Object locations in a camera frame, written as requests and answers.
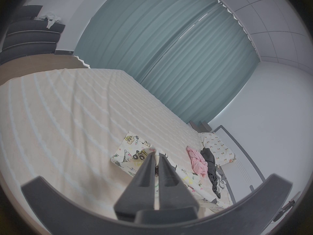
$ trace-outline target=curtain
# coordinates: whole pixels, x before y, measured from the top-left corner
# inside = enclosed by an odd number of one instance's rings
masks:
[[[183,121],[213,119],[259,58],[217,0],[107,0],[75,55],[91,68],[124,70]]]

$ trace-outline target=brown tile floor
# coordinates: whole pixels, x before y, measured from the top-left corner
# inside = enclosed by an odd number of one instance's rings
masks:
[[[0,65],[0,85],[14,77],[64,68],[76,69],[86,66],[70,55],[39,54],[21,57]]]

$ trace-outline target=cartoon blanket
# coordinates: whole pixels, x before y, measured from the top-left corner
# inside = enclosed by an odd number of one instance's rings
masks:
[[[136,174],[139,167],[144,162],[147,155],[151,152],[156,152],[156,162],[158,163],[158,155],[166,155],[170,164],[175,168],[177,174],[184,182],[188,190],[198,201],[200,206],[208,208],[213,212],[217,213],[227,207],[228,204],[217,200],[209,192],[206,191],[205,187],[202,185],[201,177],[194,173],[186,171],[184,168],[176,164],[166,153],[161,149],[152,146],[149,142],[141,139],[138,135],[131,132],[125,136],[123,142],[116,151],[116,154],[111,158],[111,161],[119,166],[123,171],[132,177]],[[155,184],[155,197],[159,196],[158,180]]]

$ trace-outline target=pillow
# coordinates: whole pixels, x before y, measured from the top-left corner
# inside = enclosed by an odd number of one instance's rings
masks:
[[[215,157],[215,165],[220,167],[235,160],[234,152],[227,147],[214,132],[198,133],[205,148],[209,148]]]

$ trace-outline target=pile of clothes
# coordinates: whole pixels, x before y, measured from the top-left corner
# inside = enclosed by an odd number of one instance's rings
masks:
[[[226,186],[226,177],[222,169],[215,165],[215,158],[209,148],[203,148],[201,152],[190,148],[186,148],[191,166],[194,173],[201,175],[203,178],[208,175],[212,183],[212,190],[218,198],[221,198],[220,188],[224,189]]]

